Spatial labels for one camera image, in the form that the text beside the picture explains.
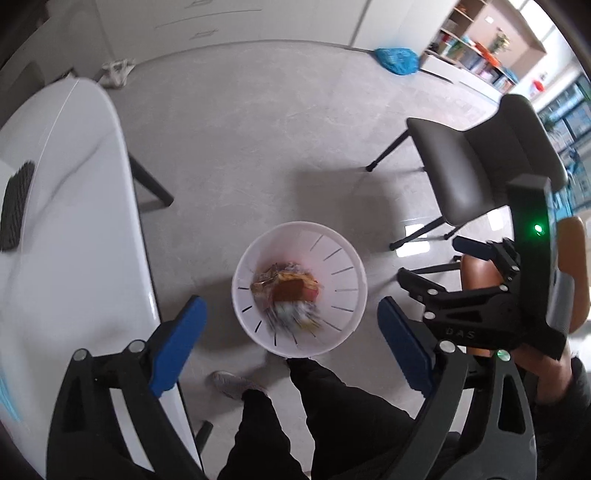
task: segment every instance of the black pants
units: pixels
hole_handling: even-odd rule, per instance
[[[406,442],[414,420],[383,398],[348,387],[313,360],[287,362],[316,444],[313,480],[326,480],[352,469],[357,470],[354,478],[379,477]],[[290,454],[290,441],[281,430],[271,400],[256,390],[247,390],[242,399],[242,423],[218,480],[306,480]],[[449,438],[446,448],[456,442],[457,434]]]

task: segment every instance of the gray floor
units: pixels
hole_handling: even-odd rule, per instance
[[[139,193],[162,316],[172,319],[194,293],[209,306],[206,331],[181,378],[195,427],[204,419],[215,425],[203,455],[207,474],[215,478],[225,464],[242,411],[206,387],[204,379],[216,369],[269,388],[293,455],[305,471],[311,466],[313,441],[287,368],[249,340],[230,302],[240,256],[279,223],[323,223],[359,251],[369,281],[366,313],[343,345],[318,360],[346,383],[415,415],[422,397],[410,391],[380,335],[376,305],[392,295],[409,316],[419,316],[420,305],[392,276],[402,266],[447,262],[453,251],[441,240],[420,255],[388,251],[405,225],[439,215],[411,141],[373,173],[362,167],[404,130],[408,116],[463,129],[495,106],[424,73],[393,75],[368,54],[306,43],[175,54],[138,66],[112,98],[129,150],[176,195],[172,207],[154,210],[150,196]],[[482,218],[462,232],[499,239],[510,234],[506,212],[501,218],[498,231]],[[459,288],[457,273],[433,279]]]

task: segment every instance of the chair seat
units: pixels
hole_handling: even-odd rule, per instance
[[[408,118],[407,125],[447,223],[462,225],[497,208],[464,132],[420,118]]]

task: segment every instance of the trash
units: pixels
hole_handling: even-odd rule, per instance
[[[418,56],[410,48],[378,48],[374,53],[382,67],[397,75],[418,70]]]
[[[255,276],[251,291],[273,331],[295,336],[302,330],[314,332],[320,328],[315,304],[320,284],[302,266],[293,262],[274,264]]]
[[[123,88],[127,85],[127,76],[135,67],[135,60],[123,59],[115,60],[103,64],[105,73],[99,80],[103,88]]]

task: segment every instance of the blue plastic bag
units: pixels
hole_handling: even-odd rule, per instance
[[[410,48],[378,48],[374,53],[382,67],[396,75],[410,75],[418,70],[418,55]]]

